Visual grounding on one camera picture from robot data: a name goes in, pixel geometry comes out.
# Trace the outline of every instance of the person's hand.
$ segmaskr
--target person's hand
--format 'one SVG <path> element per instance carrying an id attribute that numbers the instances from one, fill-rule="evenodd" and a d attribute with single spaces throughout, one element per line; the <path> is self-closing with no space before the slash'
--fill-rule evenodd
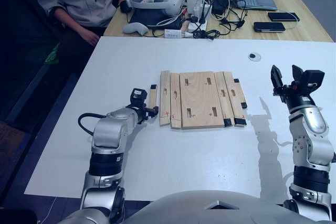
<path id="1" fill-rule="evenodd" d="M 83 28 L 78 32 L 78 34 L 93 47 L 95 47 L 98 43 L 99 36 L 88 29 Z"/>

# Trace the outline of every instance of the wooden plank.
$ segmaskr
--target wooden plank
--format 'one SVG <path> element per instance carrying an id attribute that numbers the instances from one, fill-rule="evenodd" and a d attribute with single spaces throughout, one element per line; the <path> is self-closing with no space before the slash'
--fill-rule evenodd
<path id="1" fill-rule="evenodd" d="M 236 86 L 236 90 L 237 90 L 237 95 L 239 97 L 240 103 L 241 103 L 241 107 L 243 109 L 247 108 L 247 103 L 246 103 L 246 99 L 243 93 L 243 89 L 242 86 L 240 85 L 239 79 L 234 79 L 235 82 L 235 86 Z"/>
<path id="2" fill-rule="evenodd" d="M 220 107 L 222 108 L 224 126 L 225 127 L 232 126 L 235 124 L 235 120 L 223 72 L 215 72 L 214 74 Z"/>
<path id="3" fill-rule="evenodd" d="M 178 73 L 170 73 L 170 109 L 171 127 L 174 129 L 180 129 L 182 127 L 182 116 L 180 75 Z"/>
<path id="4" fill-rule="evenodd" d="M 232 110 L 234 114 L 235 124 L 237 126 L 246 126 L 245 115 L 242 105 L 240 103 L 240 98 L 238 97 L 238 91 L 236 89 L 235 82 L 231 72 L 223 72 L 226 87 L 229 93 L 230 102 L 232 105 Z"/>
<path id="5" fill-rule="evenodd" d="M 157 96 L 157 89 L 158 85 L 152 84 L 151 89 L 149 91 L 149 102 L 148 102 L 148 108 L 152 109 L 156 106 L 156 96 Z"/>
<path id="6" fill-rule="evenodd" d="M 160 78 L 160 126 L 170 123 L 170 72 L 161 72 Z"/>
<path id="7" fill-rule="evenodd" d="M 180 73 L 183 129 L 223 127 L 213 72 Z"/>

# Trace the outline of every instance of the person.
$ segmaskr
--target person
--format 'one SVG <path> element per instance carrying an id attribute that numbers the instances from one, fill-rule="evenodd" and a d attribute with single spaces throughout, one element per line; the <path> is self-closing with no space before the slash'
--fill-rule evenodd
<path id="1" fill-rule="evenodd" d="M 37 0 L 52 22 L 64 24 L 57 58 L 79 77 L 122 0 Z"/>

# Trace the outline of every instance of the wooden stick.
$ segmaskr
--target wooden stick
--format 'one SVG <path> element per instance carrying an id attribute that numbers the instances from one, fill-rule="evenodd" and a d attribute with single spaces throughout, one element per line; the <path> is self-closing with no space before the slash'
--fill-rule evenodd
<path id="1" fill-rule="evenodd" d="M 235 124 L 235 120 L 234 120 L 234 114 L 232 111 L 229 94 L 227 92 L 223 72 L 216 72 L 214 74 L 215 74 L 220 107 L 222 108 L 224 126 L 225 127 L 232 126 Z"/>
<path id="2" fill-rule="evenodd" d="M 182 116 L 180 75 L 178 73 L 170 73 L 170 105 L 171 126 L 174 129 L 180 129 L 182 127 Z"/>
<path id="3" fill-rule="evenodd" d="M 156 106 L 156 96 L 157 96 L 157 89 L 158 85 L 152 84 L 151 89 L 149 91 L 149 102 L 148 102 L 148 108 L 152 109 Z"/>
<path id="4" fill-rule="evenodd" d="M 161 72 L 160 78 L 160 126 L 170 123 L 170 72 Z"/>
<path id="5" fill-rule="evenodd" d="M 234 79 L 234 81 L 235 81 L 236 90 L 238 92 L 238 97 L 240 99 L 241 107 L 243 109 L 246 109 L 247 108 L 247 103 L 246 103 L 246 100 L 245 100 L 245 96 L 244 96 L 244 93 L 243 93 L 242 86 L 240 85 L 239 79 Z"/>
<path id="6" fill-rule="evenodd" d="M 238 91 L 236 89 L 235 82 L 231 72 L 223 72 L 226 87 L 229 93 L 230 102 L 232 105 L 232 110 L 235 118 L 235 124 L 237 126 L 246 126 L 245 115 L 242 105 L 240 103 L 240 98 L 238 97 Z"/>

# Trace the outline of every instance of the wooden table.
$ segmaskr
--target wooden table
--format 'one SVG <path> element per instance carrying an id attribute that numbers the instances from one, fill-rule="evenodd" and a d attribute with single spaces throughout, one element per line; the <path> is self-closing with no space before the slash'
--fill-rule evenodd
<path id="1" fill-rule="evenodd" d="M 220 36 L 221 39 L 275 39 L 275 40 L 302 40 L 302 41 L 325 41 L 333 42 L 328 33 L 324 30 L 318 20 L 309 11 L 308 7 L 302 0 L 274 0 L 278 9 L 295 12 L 300 17 L 300 22 L 293 29 L 286 30 L 284 33 L 257 33 L 253 29 L 254 22 L 270 22 L 268 11 L 265 10 L 249 10 L 245 18 L 245 24 L 240 29 L 231 32 L 229 35 Z M 236 21 L 237 17 L 230 14 L 229 20 Z M 137 33 L 124 34 L 122 27 L 127 24 L 126 14 L 116 11 L 112 21 L 107 27 L 105 36 L 139 36 Z M 294 22 L 284 22 L 285 27 L 291 27 Z M 221 33 L 226 33 L 227 30 L 219 25 L 217 20 L 210 18 L 207 25 L 207 30 L 216 29 Z"/>

